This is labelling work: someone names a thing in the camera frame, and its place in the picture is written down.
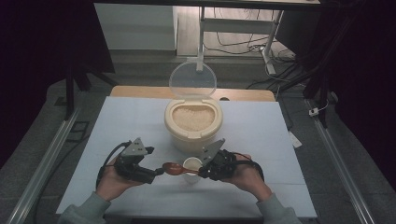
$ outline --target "lid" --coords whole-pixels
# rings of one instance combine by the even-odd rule
[[[217,80],[209,66],[202,63],[202,71],[197,70],[198,63],[179,65],[169,78],[169,87],[179,97],[210,96],[215,92]]]

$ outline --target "spoon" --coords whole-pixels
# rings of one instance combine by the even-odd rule
[[[184,168],[182,165],[174,162],[166,162],[163,164],[163,169],[169,175],[182,175],[185,173],[198,174],[198,171]]]

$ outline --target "white table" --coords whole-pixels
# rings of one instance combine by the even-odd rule
[[[163,123],[169,102],[107,97],[57,213],[71,203],[82,204],[91,195],[100,166],[119,143],[141,137],[146,147],[155,147],[140,162],[149,169],[187,158],[173,148]],[[316,217],[278,103],[219,103],[224,120],[216,140],[225,138],[223,148],[250,154],[261,165],[266,183],[285,206],[295,209],[298,217]],[[255,202],[252,195],[231,184],[201,179],[189,185],[181,176],[165,174],[157,176],[151,185],[128,189],[107,212],[128,217],[259,218]]]

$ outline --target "small cup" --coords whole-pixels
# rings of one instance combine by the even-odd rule
[[[183,167],[190,170],[198,171],[199,168],[202,167],[202,162],[198,158],[189,157],[183,162]],[[195,184],[201,179],[200,176],[191,173],[186,173],[183,175],[183,177],[186,180],[186,182],[189,184]]]

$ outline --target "sleeve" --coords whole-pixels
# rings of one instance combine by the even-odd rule
[[[110,205],[110,202],[93,192],[80,207],[73,204],[68,206],[61,214],[58,224],[105,224],[103,215]]]
[[[264,224],[301,224],[294,209],[285,208],[275,194],[263,202],[256,203],[264,218]]]

